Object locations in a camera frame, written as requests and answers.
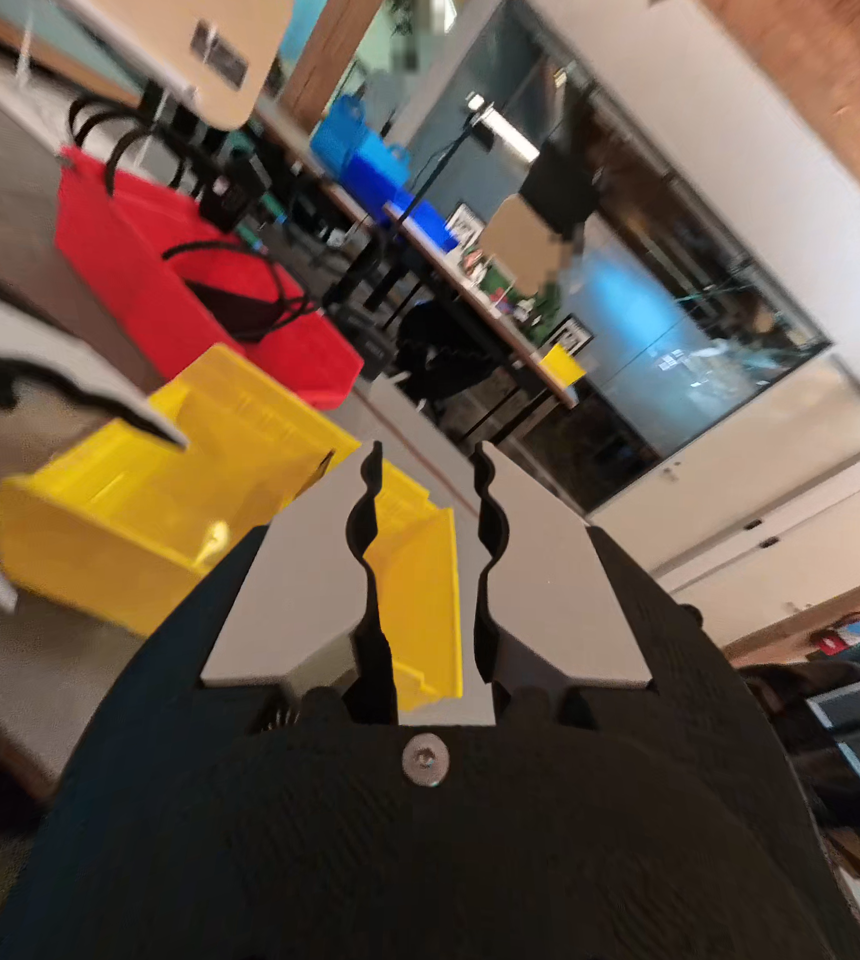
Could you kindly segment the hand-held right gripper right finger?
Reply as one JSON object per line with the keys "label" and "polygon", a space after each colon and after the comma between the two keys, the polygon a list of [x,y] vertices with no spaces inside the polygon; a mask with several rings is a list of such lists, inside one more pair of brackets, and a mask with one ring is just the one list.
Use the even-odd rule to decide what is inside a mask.
{"label": "hand-held right gripper right finger", "polygon": [[489,441],[472,455],[486,562],[474,658],[492,690],[563,697],[643,689],[652,679],[590,528]]}

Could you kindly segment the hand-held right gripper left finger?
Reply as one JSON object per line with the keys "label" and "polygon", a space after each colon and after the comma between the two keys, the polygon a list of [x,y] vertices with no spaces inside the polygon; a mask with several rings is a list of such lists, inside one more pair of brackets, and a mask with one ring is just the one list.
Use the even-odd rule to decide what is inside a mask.
{"label": "hand-held right gripper left finger", "polygon": [[372,440],[273,518],[202,668],[205,687],[351,688],[382,486],[383,446]]}

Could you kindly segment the red storage bin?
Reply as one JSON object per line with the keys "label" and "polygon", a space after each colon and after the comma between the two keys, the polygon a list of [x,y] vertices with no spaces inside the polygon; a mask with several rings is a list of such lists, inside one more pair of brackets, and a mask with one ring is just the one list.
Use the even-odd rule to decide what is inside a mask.
{"label": "red storage bin", "polygon": [[[334,410],[347,399],[363,360],[318,307],[259,342],[243,343],[183,282],[272,301],[275,287],[261,262],[224,251],[161,258],[170,247],[192,241],[255,246],[221,233],[200,215],[194,199],[168,186],[108,170],[77,147],[64,147],[59,158],[54,244],[161,378],[171,381],[221,346],[319,411]],[[309,292],[269,257],[283,268],[287,293],[299,287]]]}

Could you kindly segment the large yellow storage bin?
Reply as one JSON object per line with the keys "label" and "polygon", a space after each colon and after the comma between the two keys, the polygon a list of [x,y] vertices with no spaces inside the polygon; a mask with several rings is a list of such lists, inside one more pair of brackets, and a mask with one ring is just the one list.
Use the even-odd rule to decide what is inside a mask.
{"label": "large yellow storage bin", "polygon": [[[0,482],[0,567],[17,587],[148,637],[251,529],[361,443],[223,345],[149,403],[180,449],[114,420]],[[365,552],[410,712],[463,693],[451,509],[388,460]]]}

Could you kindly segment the small yellow bin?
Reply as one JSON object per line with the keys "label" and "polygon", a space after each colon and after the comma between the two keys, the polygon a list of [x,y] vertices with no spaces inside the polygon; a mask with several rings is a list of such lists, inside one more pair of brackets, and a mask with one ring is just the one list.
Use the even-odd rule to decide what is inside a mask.
{"label": "small yellow bin", "polygon": [[548,377],[553,378],[564,389],[572,387],[586,375],[580,363],[559,342],[553,343],[541,356],[539,366]]}

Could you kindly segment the white double door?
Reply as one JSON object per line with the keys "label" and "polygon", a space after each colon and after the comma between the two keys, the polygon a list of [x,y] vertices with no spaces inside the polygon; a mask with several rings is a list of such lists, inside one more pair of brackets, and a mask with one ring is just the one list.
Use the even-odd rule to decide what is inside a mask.
{"label": "white double door", "polygon": [[860,588],[860,489],[780,532],[751,533],[730,558],[661,577],[725,646]]}

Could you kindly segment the framed marker tag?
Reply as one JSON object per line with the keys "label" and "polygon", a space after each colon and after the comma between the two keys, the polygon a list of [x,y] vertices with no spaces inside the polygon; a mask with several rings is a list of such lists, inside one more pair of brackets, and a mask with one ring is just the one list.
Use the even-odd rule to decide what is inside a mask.
{"label": "framed marker tag", "polygon": [[457,248],[466,249],[477,244],[486,222],[468,203],[460,201],[447,219],[446,227],[456,240]]}
{"label": "framed marker tag", "polygon": [[594,332],[574,313],[567,314],[550,335],[548,349],[559,347],[567,355],[576,357],[595,339]]}

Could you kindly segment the black hard case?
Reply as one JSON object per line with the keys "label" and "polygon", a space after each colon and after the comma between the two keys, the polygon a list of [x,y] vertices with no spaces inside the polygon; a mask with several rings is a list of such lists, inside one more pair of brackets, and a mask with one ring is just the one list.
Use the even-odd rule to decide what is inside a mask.
{"label": "black hard case", "polygon": [[382,376],[394,360],[397,348],[388,335],[378,328],[375,319],[369,313],[346,304],[332,310],[330,319],[362,358],[360,377],[371,383]]}

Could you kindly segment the wooden stand board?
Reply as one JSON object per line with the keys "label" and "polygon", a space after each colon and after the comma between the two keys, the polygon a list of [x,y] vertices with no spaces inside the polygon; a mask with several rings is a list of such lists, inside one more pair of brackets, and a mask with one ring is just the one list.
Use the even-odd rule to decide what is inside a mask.
{"label": "wooden stand board", "polygon": [[[231,132],[253,114],[292,19],[292,1],[67,1],[59,6],[128,64],[212,128]],[[199,20],[249,62],[233,90],[190,50]]]}

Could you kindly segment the black label sticker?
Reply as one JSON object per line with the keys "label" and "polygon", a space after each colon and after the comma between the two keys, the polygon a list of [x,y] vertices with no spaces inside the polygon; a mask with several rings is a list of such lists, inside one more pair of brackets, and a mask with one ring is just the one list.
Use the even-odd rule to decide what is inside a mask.
{"label": "black label sticker", "polygon": [[205,20],[196,23],[190,50],[232,90],[241,89],[248,74],[249,62],[221,36],[214,24]]}

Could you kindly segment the blue bag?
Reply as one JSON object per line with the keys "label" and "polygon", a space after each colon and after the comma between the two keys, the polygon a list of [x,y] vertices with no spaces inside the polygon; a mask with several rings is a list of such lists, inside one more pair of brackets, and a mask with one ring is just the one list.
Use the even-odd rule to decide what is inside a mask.
{"label": "blue bag", "polygon": [[311,138],[311,150],[331,179],[341,181],[369,131],[360,97],[342,94],[334,100]]}

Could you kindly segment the long brown-edged table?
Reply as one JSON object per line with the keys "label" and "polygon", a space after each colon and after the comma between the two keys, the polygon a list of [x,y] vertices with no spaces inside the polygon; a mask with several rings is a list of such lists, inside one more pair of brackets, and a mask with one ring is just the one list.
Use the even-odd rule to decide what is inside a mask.
{"label": "long brown-edged table", "polygon": [[539,408],[548,397],[553,397],[567,410],[577,407],[579,398],[575,387],[563,384],[542,365],[537,350],[515,329],[510,318],[470,283],[411,216],[405,217],[403,211],[389,204],[386,206],[388,228],[383,229],[348,191],[329,177],[311,149],[309,135],[284,108],[263,98],[254,115],[263,125],[265,138],[285,152],[288,162],[299,164],[329,201],[366,231],[369,243],[360,254],[365,265],[377,262],[386,262],[393,268],[406,265],[407,272],[441,301],[473,342],[531,398],[531,409]]}

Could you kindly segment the blue storage bin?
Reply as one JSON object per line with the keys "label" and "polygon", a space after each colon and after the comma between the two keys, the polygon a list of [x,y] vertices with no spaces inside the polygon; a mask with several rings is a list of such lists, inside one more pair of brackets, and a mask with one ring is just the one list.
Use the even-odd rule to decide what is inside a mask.
{"label": "blue storage bin", "polygon": [[406,148],[369,136],[346,162],[340,174],[340,185],[376,217],[403,189],[410,173],[411,156]]}
{"label": "blue storage bin", "polygon": [[444,254],[448,254],[457,248],[457,242],[449,234],[446,222],[425,200],[414,203],[412,195],[401,190],[384,204],[384,211],[402,215],[410,206],[413,206],[413,210],[407,218],[408,224],[419,228],[428,240]]}

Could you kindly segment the wooden post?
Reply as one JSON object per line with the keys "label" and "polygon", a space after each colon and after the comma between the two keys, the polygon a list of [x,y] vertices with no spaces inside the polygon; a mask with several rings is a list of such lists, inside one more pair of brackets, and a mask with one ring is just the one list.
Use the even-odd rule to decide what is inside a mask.
{"label": "wooden post", "polygon": [[277,104],[310,134],[351,65],[382,1],[327,1]]}

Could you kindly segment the black wall panel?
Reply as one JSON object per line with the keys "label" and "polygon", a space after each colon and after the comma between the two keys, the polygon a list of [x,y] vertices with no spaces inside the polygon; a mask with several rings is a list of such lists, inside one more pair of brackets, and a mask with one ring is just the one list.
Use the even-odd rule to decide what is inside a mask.
{"label": "black wall panel", "polygon": [[576,237],[601,201],[590,172],[549,138],[541,144],[518,194],[565,241]]}

